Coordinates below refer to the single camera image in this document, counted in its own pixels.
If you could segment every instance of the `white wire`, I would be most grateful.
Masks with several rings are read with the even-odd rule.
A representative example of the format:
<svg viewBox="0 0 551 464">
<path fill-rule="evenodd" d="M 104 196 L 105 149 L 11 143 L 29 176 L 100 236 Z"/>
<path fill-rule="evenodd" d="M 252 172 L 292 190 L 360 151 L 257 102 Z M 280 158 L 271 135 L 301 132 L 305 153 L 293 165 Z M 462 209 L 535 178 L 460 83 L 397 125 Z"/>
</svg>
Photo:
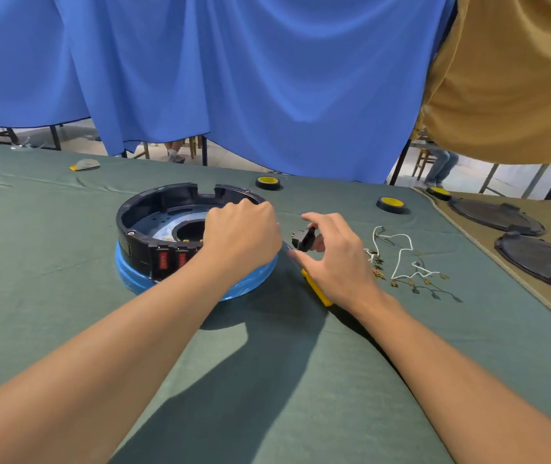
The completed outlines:
<svg viewBox="0 0 551 464">
<path fill-rule="evenodd" d="M 384 237 L 385 239 L 392 239 L 393 237 L 396 237 L 396 236 L 404 236 L 406 239 L 408 239 L 408 243 L 410 245 L 410 247 L 403 247 L 402 249 L 400 249 L 400 251 L 398 253 L 398 263 L 395 266 L 394 273 L 391 275 L 392 280 L 399 280 L 401 278 L 407 278 L 407 279 L 410 280 L 415 275 L 419 275 L 421 278 L 429 278 L 432 275 L 439 275 L 440 274 L 440 272 L 433 272 L 431 270 L 423 268 L 421 265 L 417 264 L 416 262 L 412 262 L 411 265 L 413 266 L 413 268 L 416 269 L 416 272 L 414 272 L 412 275 L 398 275 L 398 276 L 395 276 L 395 274 L 398 272 L 398 268 L 400 267 L 400 262 L 402 260 L 402 252 L 404 252 L 405 250 L 410 250 L 410 251 L 414 252 L 413 242 L 411 241 L 411 237 L 408 234 L 401 233 L 401 234 L 394 234 L 392 236 L 383 236 L 382 234 L 376 234 L 376 230 L 379 229 L 380 227 L 383 227 L 383 226 L 375 227 L 373 232 L 372 232 L 372 241 L 374 242 L 374 247 L 376 248 L 377 254 L 371 254 L 370 251 L 368 249 L 366 249 L 366 253 L 370 255 L 370 258 L 368 260 L 372 260 L 372 258 L 374 256 L 376 256 L 377 258 L 379 257 L 379 254 L 380 254 L 379 246 L 376 244 L 376 238 L 377 237 Z"/>
</svg>

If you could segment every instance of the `blue plastic base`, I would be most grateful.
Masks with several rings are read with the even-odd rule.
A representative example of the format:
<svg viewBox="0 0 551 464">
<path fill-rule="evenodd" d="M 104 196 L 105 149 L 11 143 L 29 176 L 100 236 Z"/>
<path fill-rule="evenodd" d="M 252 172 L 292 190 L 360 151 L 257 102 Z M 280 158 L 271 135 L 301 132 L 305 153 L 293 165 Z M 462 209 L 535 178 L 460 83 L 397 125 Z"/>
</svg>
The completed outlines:
<svg viewBox="0 0 551 464">
<path fill-rule="evenodd" d="M 132 293 L 140 295 L 140 293 L 147 291 L 149 288 L 155 285 L 153 280 L 151 280 L 146 275 L 138 272 L 137 270 L 134 270 L 128 265 L 127 262 L 125 262 L 123 254 L 121 253 L 121 246 L 118 244 L 118 242 L 117 250 L 115 252 L 115 261 L 117 263 L 117 271 L 119 273 L 119 276 L 121 277 L 121 281 L 123 281 L 123 284 Z M 232 288 L 230 288 L 228 292 L 224 295 L 221 301 L 226 301 L 228 299 L 233 299 L 245 295 L 253 289 L 258 288 L 262 284 L 262 282 L 265 281 L 269 275 L 271 275 L 271 272 L 275 268 L 276 263 L 277 256 L 275 256 L 275 258 L 268 264 L 257 268 L 243 280 L 233 285 Z"/>
</svg>

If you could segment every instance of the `hand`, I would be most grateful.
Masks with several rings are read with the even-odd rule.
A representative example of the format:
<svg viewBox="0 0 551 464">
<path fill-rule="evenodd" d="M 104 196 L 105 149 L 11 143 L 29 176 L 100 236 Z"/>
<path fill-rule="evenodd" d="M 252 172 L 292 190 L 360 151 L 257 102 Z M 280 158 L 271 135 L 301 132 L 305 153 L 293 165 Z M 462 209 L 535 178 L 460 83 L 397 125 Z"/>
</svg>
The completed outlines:
<svg viewBox="0 0 551 464">
<path fill-rule="evenodd" d="M 280 226 L 269 202 L 255 205 L 244 198 L 209 210 L 201 252 L 215 254 L 233 283 L 271 262 L 280 248 Z"/>
<path fill-rule="evenodd" d="M 356 315 L 375 302 L 377 296 L 387 297 L 376 283 L 363 243 L 341 215 L 306 213 L 301 217 L 311 222 L 310 227 L 320 230 L 312 249 L 325 252 L 325 256 L 318 261 L 299 250 L 292 251 L 290 256 L 306 269 L 331 301 Z"/>
</svg>

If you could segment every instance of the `yellow handle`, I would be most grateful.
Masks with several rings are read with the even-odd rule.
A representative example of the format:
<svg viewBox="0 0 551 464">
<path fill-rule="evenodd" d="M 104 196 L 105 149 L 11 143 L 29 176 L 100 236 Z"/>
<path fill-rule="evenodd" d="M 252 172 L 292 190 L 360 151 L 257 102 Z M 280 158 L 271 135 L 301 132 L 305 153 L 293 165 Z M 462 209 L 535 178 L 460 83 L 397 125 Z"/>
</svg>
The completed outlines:
<svg viewBox="0 0 551 464">
<path fill-rule="evenodd" d="M 332 306 L 333 305 L 333 302 L 329 301 L 327 299 L 327 297 L 325 296 L 325 294 L 322 292 L 322 290 L 320 289 L 320 287 L 316 284 L 316 282 L 314 280 L 312 280 L 312 277 L 309 275 L 308 272 L 306 272 L 306 269 L 302 268 L 301 269 L 301 274 L 306 278 L 306 280 L 308 281 L 309 285 L 312 287 L 312 289 L 314 290 L 314 292 L 316 293 L 316 295 L 320 298 L 320 300 L 322 301 L 322 304 L 324 304 L 325 306 L 329 307 L 329 306 Z"/>
</svg>

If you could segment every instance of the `forearm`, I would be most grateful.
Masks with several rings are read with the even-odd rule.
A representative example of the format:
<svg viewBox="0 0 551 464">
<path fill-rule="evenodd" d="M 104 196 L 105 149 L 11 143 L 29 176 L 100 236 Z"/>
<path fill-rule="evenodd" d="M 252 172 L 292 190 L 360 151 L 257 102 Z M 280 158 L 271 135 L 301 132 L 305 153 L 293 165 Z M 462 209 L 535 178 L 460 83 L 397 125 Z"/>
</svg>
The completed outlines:
<svg viewBox="0 0 551 464">
<path fill-rule="evenodd" d="M 182 270 L 0 387 L 0 463 L 105 463 L 234 280 Z"/>
<path fill-rule="evenodd" d="M 458 464 L 551 462 L 548 417 L 387 299 L 375 299 L 360 321 Z"/>
</svg>

